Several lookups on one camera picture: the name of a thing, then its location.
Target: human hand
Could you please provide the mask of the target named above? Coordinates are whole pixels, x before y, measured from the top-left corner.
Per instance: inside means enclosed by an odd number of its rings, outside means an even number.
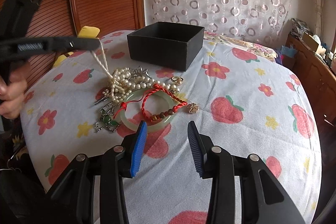
[[[27,88],[26,77],[30,71],[30,64],[26,62],[23,66],[12,71],[9,76],[10,85],[6,85],[0,77],[0,115],[7,119],[14,119],[19,116],[25,99],[24,92]]]

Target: pile of jewelry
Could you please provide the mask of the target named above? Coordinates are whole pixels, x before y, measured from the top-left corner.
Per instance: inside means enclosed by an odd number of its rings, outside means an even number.
[[[101,110],[101,116],[96,123],[96,130],[99,132],[102,128],[106,127],[107,130],[114,132],[120,125],[119,122],[111,118],[114,114],[114,108],[121,104],[128,95],[135,90],[162,87],[167,93],[176,94],[180,91],[179,86],[182,85],[183,78],[179,76],[172,77],[171,84],[166,84],[160,80],[155,80],[150,77],[147,69],[143,69],[139,66],[137,69],[123,68],[116,69],[113,74],[113,78],[109,79],[108,87],[102,92],[103,98],[98,100],[95,105],[110,100]],[[190,113],[195,113],[198,110],[198,106],[194,103],[188,105]]]

